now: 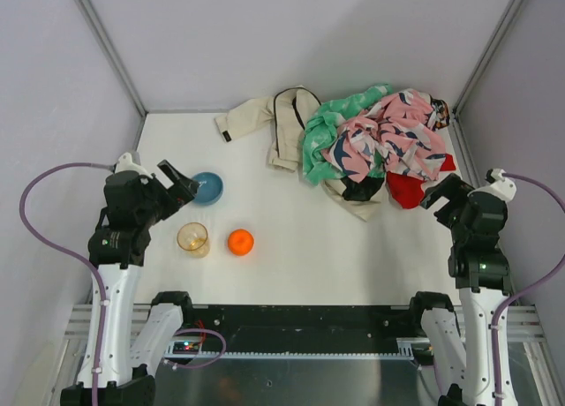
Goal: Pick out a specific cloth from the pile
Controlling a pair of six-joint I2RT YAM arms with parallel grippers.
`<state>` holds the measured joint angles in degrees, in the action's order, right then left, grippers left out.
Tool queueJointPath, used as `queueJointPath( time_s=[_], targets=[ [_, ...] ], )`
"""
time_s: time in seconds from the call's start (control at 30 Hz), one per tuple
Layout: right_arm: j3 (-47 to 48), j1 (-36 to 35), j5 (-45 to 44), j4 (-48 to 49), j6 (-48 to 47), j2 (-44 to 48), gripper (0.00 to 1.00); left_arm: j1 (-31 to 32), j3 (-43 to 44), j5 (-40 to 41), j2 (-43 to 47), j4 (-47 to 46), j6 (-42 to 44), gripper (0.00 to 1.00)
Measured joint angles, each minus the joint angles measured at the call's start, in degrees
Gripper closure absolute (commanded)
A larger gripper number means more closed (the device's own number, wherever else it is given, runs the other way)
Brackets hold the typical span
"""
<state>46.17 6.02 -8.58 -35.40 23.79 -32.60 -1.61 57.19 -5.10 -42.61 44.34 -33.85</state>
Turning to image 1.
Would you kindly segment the red cloth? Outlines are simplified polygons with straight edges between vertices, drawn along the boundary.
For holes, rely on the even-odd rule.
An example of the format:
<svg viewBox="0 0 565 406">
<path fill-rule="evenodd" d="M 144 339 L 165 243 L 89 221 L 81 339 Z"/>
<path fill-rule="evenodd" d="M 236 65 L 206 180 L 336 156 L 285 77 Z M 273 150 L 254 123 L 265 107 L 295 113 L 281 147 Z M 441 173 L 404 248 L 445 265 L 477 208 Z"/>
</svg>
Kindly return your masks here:
<svg viewBox="0 0 565 406">
<path fill-rule="evenodd" d="M 456 170 L 451 154 L 414 151 L 404 155 L 388 153 L 384 158 L 386 181 L 393 200 L 412 209 L 424 198 L 424 185 L 437 182 L 443 172 Z"/>
</svg>

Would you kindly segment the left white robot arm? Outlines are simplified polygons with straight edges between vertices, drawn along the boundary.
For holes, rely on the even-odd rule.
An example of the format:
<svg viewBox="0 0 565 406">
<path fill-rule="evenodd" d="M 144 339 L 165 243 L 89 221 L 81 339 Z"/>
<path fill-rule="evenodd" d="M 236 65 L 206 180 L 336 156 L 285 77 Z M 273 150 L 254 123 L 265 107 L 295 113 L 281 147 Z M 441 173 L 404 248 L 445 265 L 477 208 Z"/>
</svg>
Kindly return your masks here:
<svg viewBox="0 0 565 406">
<path fill-rule="evenodd" d="M 187 293 L 160 292 L 138 338 L 132 338 L 134 298 L 150 230 L 193 201 L 199 188 L 168 161 L 157 167 L 170 187 L 130 154 L 122 155 L 105 180 L 106 205 L 87 245 L 94 268 L 87 350 L 76 383 L 60 394 L 62 405 L 153 404 L 164 350 L 192 316 Z"/>
</svg>

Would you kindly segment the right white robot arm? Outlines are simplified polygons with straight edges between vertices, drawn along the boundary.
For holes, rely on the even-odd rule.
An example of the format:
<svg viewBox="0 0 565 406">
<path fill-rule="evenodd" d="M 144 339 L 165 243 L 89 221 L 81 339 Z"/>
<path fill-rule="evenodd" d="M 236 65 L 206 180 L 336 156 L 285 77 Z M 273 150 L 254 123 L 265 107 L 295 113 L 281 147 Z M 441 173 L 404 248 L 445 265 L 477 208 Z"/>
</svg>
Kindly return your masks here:
<svg viewBox="0 0 565 406">
<path fill-rule="evenodd" d="M 434 215 L 450 231 L 448 273 L 463 310 L 458 315 L 441 293 L 419 291 L 411 299 L 416 329 L 432 347 L 439 405 L 517 403 L 509 369 L 510 269 L 499 247 L 516 185 L 501 169 L 489 170 L 486 181 L 474 188 L 450 174 L 420 202 L 427 209 L 447 201 Z"/>
</svg>

